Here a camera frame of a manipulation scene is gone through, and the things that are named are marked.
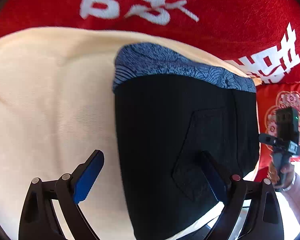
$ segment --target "purple sleeve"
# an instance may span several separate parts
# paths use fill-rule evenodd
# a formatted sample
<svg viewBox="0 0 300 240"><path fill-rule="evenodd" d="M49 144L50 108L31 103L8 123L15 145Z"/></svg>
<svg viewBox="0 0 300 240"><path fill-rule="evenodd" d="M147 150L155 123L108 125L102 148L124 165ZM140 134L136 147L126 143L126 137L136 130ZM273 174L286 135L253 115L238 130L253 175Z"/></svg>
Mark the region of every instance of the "purple sleeve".
<svg viewBox="0 0 300 240"><path fill-rule="evenodd" d="M282 191L282 195L288 201L290 208L300 225L300 176L296 174L296 180L288 191Z"/></svg>

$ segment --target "hand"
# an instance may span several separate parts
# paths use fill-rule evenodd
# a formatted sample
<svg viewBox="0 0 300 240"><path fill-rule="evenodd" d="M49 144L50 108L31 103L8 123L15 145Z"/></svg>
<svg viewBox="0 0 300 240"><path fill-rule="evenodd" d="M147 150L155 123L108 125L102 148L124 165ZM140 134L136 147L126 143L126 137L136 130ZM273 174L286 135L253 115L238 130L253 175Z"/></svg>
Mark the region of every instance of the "hand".
<svg viewBox="0 0 300 240"><path fill-rule="evenodd" d="M281 169L281 172L287 174L286 181L285 181L284 185L282 186L282 188L286 188L286 187L288 187L291 184L291 182L293 180L293 177L294 177L294 165L292 165L291 163L287 164L286 166L284 166ZM277 173L277 170L274 167L274 165L273 165L272 162L269 165L268 179L271 180L271 182L272 182L273 185L277 184L277 182L280 180L279 176L278 176L278 173Z"/></svg>

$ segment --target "folded black garment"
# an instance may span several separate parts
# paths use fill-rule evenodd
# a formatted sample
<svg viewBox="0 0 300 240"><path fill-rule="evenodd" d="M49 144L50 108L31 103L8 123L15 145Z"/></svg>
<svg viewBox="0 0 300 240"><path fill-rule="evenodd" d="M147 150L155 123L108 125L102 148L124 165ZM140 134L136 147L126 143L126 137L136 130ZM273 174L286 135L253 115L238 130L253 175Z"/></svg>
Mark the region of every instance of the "folded black garment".
<svg viewBox="0 0 300 240"><path fill-rule="evenodd" d="M129 216L137 240L164 240L217 203L196 164L199 153L210 152L231 174L243 177L254 169L255 87L251 79L154 44L125 46L115 63L116 131Z"/></svg>

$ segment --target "bracelet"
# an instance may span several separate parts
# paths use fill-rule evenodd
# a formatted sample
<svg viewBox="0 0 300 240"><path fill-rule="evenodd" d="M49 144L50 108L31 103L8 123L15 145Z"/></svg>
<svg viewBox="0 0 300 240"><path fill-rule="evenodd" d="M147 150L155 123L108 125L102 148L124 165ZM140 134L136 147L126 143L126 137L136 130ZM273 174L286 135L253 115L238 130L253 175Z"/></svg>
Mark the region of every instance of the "bracelet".
<svg viewBox="0 0 300 240"><path fill-rule="evenodd" d="M290 185L287 186L286 188L283 188L282 190L283 190L283 191L288 191L288 190L290 190L291 187L293 186L293 184L294 184L295 181L296 181L296 173L294 173L293 179L292 179L292 182L290 183Z"/></svg>

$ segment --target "beige sheet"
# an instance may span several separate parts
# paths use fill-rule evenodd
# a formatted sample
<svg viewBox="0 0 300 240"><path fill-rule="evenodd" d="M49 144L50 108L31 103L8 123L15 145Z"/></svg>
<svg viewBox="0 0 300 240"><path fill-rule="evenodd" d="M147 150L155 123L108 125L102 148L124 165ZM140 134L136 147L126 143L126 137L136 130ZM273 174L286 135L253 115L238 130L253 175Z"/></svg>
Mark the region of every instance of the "beige sheet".
<svg viewBox="0 0 300 240"><path fill-rule="evenodd" d="M0 224L11 239L18 237L31 179L58 179L94 149L104 152L105 166L80 206L102 240L134 239L120 177L111 86L117 51L143 41L247 77L205 51L140 33L34 28L0 38ZM71 239L68 229L64 233Z"/></svg>

